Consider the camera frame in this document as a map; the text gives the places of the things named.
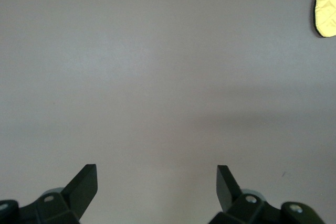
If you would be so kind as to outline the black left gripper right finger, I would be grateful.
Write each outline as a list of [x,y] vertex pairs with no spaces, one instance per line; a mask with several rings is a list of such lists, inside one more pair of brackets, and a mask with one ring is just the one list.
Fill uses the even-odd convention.
[[210,223],[281,223],[280,210],[258,192],[241,189],[226,165],[218,165],[216,193],[222,211]]

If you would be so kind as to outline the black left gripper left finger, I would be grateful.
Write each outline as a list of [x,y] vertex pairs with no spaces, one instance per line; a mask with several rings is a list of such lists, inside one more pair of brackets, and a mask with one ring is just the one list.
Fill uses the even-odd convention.
[[98,191],[97,166],[85,165],[64,187],[44,192],[19,209],[19,223],[79,223]]

